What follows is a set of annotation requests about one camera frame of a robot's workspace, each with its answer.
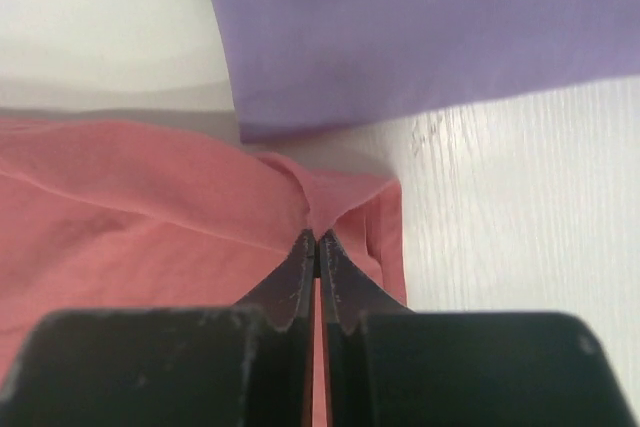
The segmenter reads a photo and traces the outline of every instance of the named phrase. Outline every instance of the purple cloth corner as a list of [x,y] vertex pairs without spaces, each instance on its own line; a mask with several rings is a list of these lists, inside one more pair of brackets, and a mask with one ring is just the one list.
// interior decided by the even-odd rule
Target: purple cloth corner
[[253,142],[640,73],[640,0],[213,0]]

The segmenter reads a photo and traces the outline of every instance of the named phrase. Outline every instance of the purple cloth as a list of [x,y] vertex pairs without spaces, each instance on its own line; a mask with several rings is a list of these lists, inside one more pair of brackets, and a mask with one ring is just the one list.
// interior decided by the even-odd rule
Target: purple cloth
[[640,73],[640,0],[213,0],[244,141]]

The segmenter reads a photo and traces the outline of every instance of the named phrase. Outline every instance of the cloth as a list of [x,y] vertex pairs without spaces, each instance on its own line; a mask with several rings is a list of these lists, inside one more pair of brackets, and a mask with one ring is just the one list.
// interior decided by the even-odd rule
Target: cloth
[[245,142],[640,73],[640,0],[213,0]]
[[[397,180],[310,172],[200,134],[0,120],[0,212],[0,378],[52,310],[230,304],[305,227],[334,227],[352,260],[405,300]],[[321,376],[315,392],[322,425]]]

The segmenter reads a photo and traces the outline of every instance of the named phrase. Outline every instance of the white table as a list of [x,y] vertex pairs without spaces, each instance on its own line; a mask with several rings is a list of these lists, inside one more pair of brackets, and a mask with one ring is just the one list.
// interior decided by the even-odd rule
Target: white table
[[[0,0],[0,106],[237,143],[210,0]],[[413,308],[575,313],[640,413],[640,78],[269,148],[395,172]]]

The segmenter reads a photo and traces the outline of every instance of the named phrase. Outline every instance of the pink fabric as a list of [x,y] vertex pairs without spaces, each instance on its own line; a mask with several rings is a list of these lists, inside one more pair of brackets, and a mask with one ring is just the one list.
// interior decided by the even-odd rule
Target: pink fabric
[[352,260],[405,301],[396,180],[312,172],[200,134],[0,120],[0,212],[0,378],[51,310],[233,303],[306,226],[334,227]]

